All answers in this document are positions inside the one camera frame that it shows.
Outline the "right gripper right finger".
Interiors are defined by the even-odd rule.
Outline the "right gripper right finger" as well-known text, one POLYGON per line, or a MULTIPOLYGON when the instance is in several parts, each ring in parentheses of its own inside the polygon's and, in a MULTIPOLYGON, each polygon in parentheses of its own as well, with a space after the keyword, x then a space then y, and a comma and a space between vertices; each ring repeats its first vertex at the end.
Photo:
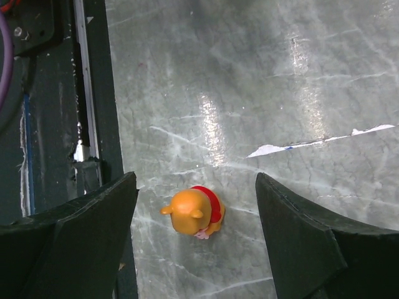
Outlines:
POLYGON ((259 173, 256 197, 278 298, 397 298, 398 232, 328 210, 259 173))

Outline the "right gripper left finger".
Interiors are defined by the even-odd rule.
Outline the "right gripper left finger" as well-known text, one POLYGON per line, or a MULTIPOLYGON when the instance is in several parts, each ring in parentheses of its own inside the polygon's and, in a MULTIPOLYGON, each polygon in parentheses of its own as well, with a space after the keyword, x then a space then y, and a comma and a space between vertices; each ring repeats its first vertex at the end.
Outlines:
POLYGON ((129 172, 1 227, 2 298, 110 298, 137 202, 129 172))

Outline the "orange bear toy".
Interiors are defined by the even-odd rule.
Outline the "orange bear toy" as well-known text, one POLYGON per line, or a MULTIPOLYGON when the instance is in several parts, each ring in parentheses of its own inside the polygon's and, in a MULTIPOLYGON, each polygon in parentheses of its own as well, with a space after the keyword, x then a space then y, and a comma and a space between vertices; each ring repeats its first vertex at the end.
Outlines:
POLYGON ((220 230, 225 212, 219 196, 204 186, 176 193, 169 205, 160 210, 161 214, 170 216, 174 230, 200 240, 207 240, 220 230))

